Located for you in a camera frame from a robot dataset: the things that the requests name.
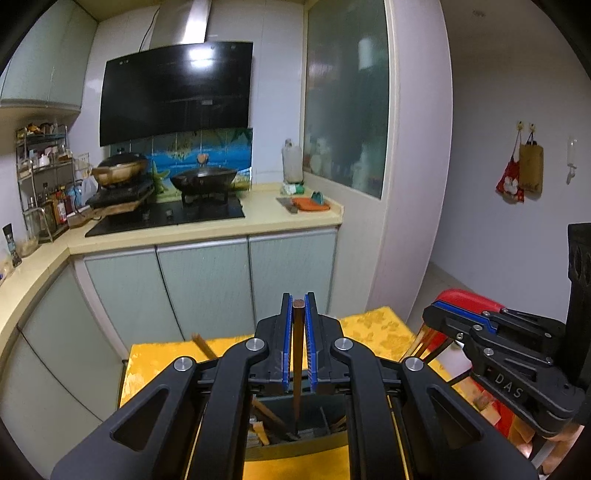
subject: hanging bag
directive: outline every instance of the hanging bag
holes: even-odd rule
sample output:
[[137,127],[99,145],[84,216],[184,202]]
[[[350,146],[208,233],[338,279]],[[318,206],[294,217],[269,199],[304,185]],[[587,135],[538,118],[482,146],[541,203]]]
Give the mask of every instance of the hanging bag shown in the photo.
[[515,152],[517,152],[517,145],[521,145],[521,130],[517,132],[515,139],[515,146],[513,147],[513,154],[507,164],[503,177],[496,185],[496,191],[503,195],[504,198],[523,203],[524,191],[519,187],[519,158],[515,161]]
[[535,127],[525,145],[519,147],[519,187],[540,195],[544,180],[544,149],[534,140]]

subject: yellow countertop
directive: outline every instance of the yellow countertop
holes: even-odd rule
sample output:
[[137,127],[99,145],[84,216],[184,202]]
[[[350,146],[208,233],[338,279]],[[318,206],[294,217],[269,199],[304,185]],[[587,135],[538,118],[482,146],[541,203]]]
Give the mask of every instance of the yellow countertop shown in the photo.
[[204,241],[233,236],[277,233],[307,228],[337,226],[343,222],[343,208],[328,199],[328,212],[289,213],[276,198],[279,184],[254,186],[250,192],[239,193],[244,218],[188,223],[112,233],[85,238],[95,221],[64,233],[53,244],[39,247],[24,258],[10,277],[0,286],[0,352],[10,338],[14,327],[43,285],[71,255],[89,254],[121,248],[145,247],[191,241]]

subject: table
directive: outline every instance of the table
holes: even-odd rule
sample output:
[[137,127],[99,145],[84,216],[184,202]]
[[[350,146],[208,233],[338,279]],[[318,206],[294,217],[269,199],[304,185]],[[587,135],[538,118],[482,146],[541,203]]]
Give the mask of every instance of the table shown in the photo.
[[[399,361],[414,340],[414,334],[388,307],[342,319],[345,336],[372,349],[376,356]],[[222,356],[232,345],[249,338],[220,338],[207,341]],[[121,394],[124,405],[179,356],[192,356],[197,362],[207,360],[193,342],[149,343],[134,345],[129,356]],[[304,353],[304,366],[307,368]],[[451,376],[435,360],[430,364],[444,380]],[[343,480],[349,478],[348,447],[340,447],[313,455],[279,460],[245,462],[244,480]]]

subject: black cooktop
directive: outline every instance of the black cooktop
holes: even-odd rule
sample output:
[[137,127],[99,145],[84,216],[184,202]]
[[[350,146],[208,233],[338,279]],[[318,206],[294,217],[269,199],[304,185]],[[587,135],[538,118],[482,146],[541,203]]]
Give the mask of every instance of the black cooktop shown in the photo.
[[133,212],[105,217],[89,230],[85,237],[130,232],[156,226],[182,225],[231,218],[244,218],[240,200],[235,196],[230,196],[227,202],[217,197],[210,197],[189,205],[183,205],[180,200],[167,203],[147,203]]

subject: red bag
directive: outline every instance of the red bag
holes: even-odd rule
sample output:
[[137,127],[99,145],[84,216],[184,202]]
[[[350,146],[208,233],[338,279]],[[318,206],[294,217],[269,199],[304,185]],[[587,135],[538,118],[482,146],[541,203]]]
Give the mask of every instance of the red bag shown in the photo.
[[496,185],[496,191],[506,199],[513,202],[523,203],[525,199],[524,191],[522,188],[519,188],[519,158],[515,161],[515,152],[517,151],[517,145],[520,143],[521,131],[517,133],[515,147],[513,147],[513,155],[511,155],[511,160],[509,160],[509,163],[507,164],[503,177]]

